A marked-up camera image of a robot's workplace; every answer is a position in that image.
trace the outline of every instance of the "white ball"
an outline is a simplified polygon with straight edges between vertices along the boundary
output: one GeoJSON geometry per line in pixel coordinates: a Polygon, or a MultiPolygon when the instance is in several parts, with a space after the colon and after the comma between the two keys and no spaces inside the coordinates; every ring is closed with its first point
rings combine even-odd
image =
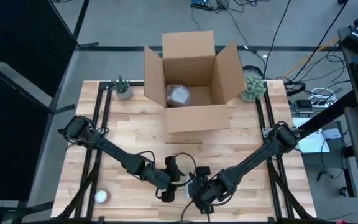
{"type": "Polygon", "coordinates": [[[109,198],[109,192],[104,189],[99,189],[94,195],[94,200],[98,203],[106,203],[109,198]]]}

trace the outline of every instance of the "wooden table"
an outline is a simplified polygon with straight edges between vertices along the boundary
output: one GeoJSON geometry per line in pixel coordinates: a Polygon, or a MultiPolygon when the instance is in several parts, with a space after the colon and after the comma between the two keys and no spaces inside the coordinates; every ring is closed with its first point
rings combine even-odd
{"type": "MultiPolygon", "coordinates": [[[[293,125],[287,97],[282,81],[267,81],[274,118],[293,125]]],[[[92,118],[98,81],[85,81],[78,102],[78,115],[92,118]]],[[[127,101],[119,101],[114,95],[109,109],[106,138],[123,150],[131,153],[151,150],[155,153],[157,167],[164,168],[164,159],[179,152],[191,154],[198,166],[210,166],[212,174],[233,166],[249,156],[262,145],[259,120],[255,103],[246,103],[239,97],[226,106],[231,113],[231,129],[170,133],[164,131],[161,117],[163,108],[144,96],[141,86],[133,87],[134,95],[127,101]]],[[[105,96],[100,111],[103,114],[105,96]]],[[[81,171],[85,158],[85,148],[73,146],[67,150],[60,183],[58,185],[52,216],[58,215],[68,205],[79,188],[81,171]]],[[[308,185],[301,154],[297,151],[283,157],[290,190],[302,206],[313,216],[315,210],[308,185]]],[[[192,161],[186,156],[178,156],[177,163],[184,173],[192,172],[192,161]]],[[[108,203],[95,204],[93,219],[105,216],[106,220],[120,221],[175,221],[190,199],[184,189],[178,189],[172,203],[163,203],[155,197],[155,187],[148,182],[140,182],[127,174],[118,161],[105,153],[102,156],[98,188],[107,189],[111,198],[108,203]]],[[[88,204],[85,195],[83,216],[88,204]]],[[[286,214],[282,195],[280,203],[283,215],[286,214]]],[[[226,205],[215,207],[212,221],[267,221],[274,217],[272,196],[266,163],[242,178],[233,199],[226,205]]],[[[185,220],[206,220],[199,210],[190,206],[185,220]]]]}

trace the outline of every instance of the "cardboard box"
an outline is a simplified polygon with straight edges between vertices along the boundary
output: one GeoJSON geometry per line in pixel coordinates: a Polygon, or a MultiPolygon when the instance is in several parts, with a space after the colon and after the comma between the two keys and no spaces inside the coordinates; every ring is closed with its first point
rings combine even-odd
{"type": "Polygon", "coordinates": [[[236,44],[215,56],[212,31],[163,34],[162,55],[144,48],[144,91],[165,108],[167,132],[230,128],[225,104],[246,88],[236,44]],[[167,85],[186,86],[191,106],[168,108],[167,85]]]}

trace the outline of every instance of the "concrete floor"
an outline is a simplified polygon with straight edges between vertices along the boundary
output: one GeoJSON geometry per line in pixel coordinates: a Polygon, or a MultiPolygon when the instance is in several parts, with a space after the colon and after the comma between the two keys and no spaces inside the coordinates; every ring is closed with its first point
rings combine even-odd
{"type": "MultiPolygon", "coordinates": [[[[229,0],[231,7],[241,10],[229,0]]],[[[287,1],[271,0],[259,2],[256,7],[247,5],[244,13],[231,12],[239,24],[241,32],[250,45],[270,46],[278,22],[282,17],[287,1]]],[[[83,0],[72,0],[55,4],[58,12],[71,31],[74,30],[83,0]]],[[[105,46],[144,46],[161,45],[161,33],[185,32],[197,30],[197,25],[191,20],[190,1],[176,0],[91,0],[85,20],[78,38],[80,44],[99,42],[105,46]]],[[[336,0],[301,1],[293,0],[286,18],[277,35],[275,45],[281,46],[315,46],[322,38],[328,25],[340,10],[336,0]]],[[[239,35],[233,20],[227,12],[215,14],[195,9],[193,14],[200,24],[200,30],[213,30],[216,45],[226,45],[236,41],[238,45],[246,44],[239,35]]],[[[336,36],[339,27],[348,26],[358,17],[358,0],[351,0],[333,25],[326,41],[336,36]]],[[[292,66],[298,63],[310,52],[272,52],[267,78],[284,75],[292,66]]],[[[321,58],[325,53],[317,53],[312,61],[321,58]]],[[[256,65],[262,68],[262,62],[250,52],[240,52],[243,65],[256,65]]],[[[308,75],[308,78],[323,76],[331,70],[341,67],[340,63],[322,62],[308,75]]],[[[324,79],[307,82],[307,90],[315,87],[327,87],[336,77],[336,72],[324,79]]],[[[68,75],[58,107],[77,103],[83,80],[110,80],[122,75],[130,80],[143,79],[142,52],[75,52],[68,69],[68,75]]],[[[339,80],[348,80],[347,71],[339,80]]],[[[332,90],[343,88],[337,98],[346,94],[350,83],[342,83],[332,87],[332,90]]],[[[299,94],[291,100],[305,99],[306,95],[299,94]]],[[[48,135],[47,145],[40,161],[34,187],[30,196],[29,206],[48,202],[54,199],[60,171],[65,156],[64,148],[67,142],[57,133],[58,128],[64,127],[74,115],[74,111],[56,115],[48,135]]],[[[358,197],[345,198],[338,190],[345,186],[343,176],[337,180],[323,178],[316,181],[320,167],[309,166],[307,157],[305,167],[318,217],[329,219],[355,212],[346,216],[346,220],[358,223],[358,197]]],[[[353,175],[358,191],[357,167],[352,161],[353,175]]],[[[334,175],[339,170],[330,170],[334,175]]],[[[25,220],[44,220],[50,216],[50,211],[35,214],[25,220]]]]}

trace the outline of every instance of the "succulent plant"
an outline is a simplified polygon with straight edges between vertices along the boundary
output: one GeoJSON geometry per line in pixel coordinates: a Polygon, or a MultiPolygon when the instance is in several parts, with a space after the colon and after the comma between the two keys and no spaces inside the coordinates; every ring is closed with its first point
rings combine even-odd
{"type": "Polygon", "coordinates": [[[247,102],[254,102],[256,99],[260,99],[262,95],[266,92],[264,87],[264,80],[260,75],[257,74],[247,74],[244,75],[247,83],[247,89],[240,93],[242,100],[247,102]]]}
{"type": "Polygon", "coordinates": [[[119,76],[118,81],[112,81],[114,83],[114,89],[118,93],[125,93],[129,88],[129,82],[127,79],[123,80],[121,76],[119,76]]]}

